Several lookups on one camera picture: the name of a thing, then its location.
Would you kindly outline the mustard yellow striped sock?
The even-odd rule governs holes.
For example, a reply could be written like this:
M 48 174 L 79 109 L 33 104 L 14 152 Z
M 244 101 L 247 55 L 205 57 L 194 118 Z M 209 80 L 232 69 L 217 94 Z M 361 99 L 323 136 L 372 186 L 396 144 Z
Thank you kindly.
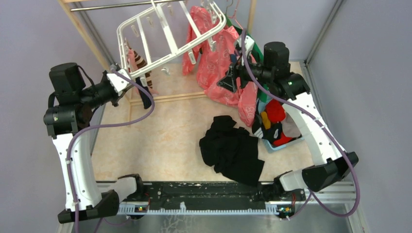
M 261 119 L 262 119 L 263 127 L 264 127 L 266 130 L 270 129 L 270 128 L 271 128 L 271 121 L 270 121 L 269 118 L 268 118 L 267 112 L 266 112 L 266 111 L 262 111 L 262 112 L 260 113 L 260 116 L 261 116 Z

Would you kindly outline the beige and red animal sock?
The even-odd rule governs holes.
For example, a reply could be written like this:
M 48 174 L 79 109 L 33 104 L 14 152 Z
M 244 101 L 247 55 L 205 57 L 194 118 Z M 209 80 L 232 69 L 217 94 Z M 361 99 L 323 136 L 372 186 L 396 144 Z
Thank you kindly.
M 286 118 L 286 113 L 280 102 L 271 100 L 265 106 L 265 112 L 271 123 L 278 123 Z

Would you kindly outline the pink sock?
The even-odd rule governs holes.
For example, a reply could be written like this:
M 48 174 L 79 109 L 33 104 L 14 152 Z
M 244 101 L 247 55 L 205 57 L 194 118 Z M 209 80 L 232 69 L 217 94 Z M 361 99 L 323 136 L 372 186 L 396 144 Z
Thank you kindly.
M 134 72 L 134 71 L 138 70 L 137 66 L 135 64 L 135 61 L 134 61 L 134 52 L 133 51 L 134 51 L 134 49 L 132 49 L 132 48 L 127 49 L 127 62 L 129 64 L 129 72 Z M 159 92 L 154 90 L 153 88 L 150 88 L 149 86 L 148 86 L 148 88 L 149 88 L 149 92 L 151 94 L 155 94 L 155 95 L 159 94 Z

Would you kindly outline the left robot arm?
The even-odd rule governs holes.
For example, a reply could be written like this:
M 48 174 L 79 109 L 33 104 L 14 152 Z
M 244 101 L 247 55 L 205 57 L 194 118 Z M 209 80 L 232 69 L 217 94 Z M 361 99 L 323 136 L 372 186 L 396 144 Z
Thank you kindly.
M 107 191 L 101 191 L 91 161 L 94 111 L 108 102 L 116 105 L 131 88 L 128 71 L 115 66 L 114 73 L 103 73 L 100 83 L 86 86 L 85 71 L 76 63 L 65 63 L 52 67 L 49 78 L 54 92 L 43 121 L 60 158 L 66 190 L 59 223 L 115 216 L 125 199 L 143 199 L 146 188 L 138 174 L 119 177 Z

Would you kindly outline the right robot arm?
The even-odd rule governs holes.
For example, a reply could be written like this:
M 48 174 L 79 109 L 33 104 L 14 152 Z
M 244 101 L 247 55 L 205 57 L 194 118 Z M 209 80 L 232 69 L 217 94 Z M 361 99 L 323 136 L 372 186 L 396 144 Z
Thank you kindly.
M 275 178 L 275 197 L 286 200 L 296 189 L 319 192 L 349 174 L 355 178 L 357 154 L 347 152 L 329 131 L 314 104 L 309 85 L 302 75 L 291 71 L 286 45 L 283 42 L 265 44 L 263 60 L 254 64 L 249 58 L 253 41 L 240 40 L 234 45 L 240 58 L 232 61 L 218 86 L 235 92 L 254 83 L 263 93 L 280 102 L 295 122 L 312 156 L 312 166 Z

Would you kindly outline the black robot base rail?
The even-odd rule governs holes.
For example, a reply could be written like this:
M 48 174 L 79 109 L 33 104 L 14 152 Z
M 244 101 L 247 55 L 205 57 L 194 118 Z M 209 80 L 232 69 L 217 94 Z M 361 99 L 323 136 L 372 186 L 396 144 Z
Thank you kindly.
M 120 203 L 118 215 L 198 215 L 198 216 L 274 216 L 291 220 L 305 206 L 344 205 L 359 200 L 351 182 L 337 182 L 320 192 L 297 189 L 276 195 L 273 182 L 256 187 L 237 182 L 144 182 L 143 191 L 132 194 Z

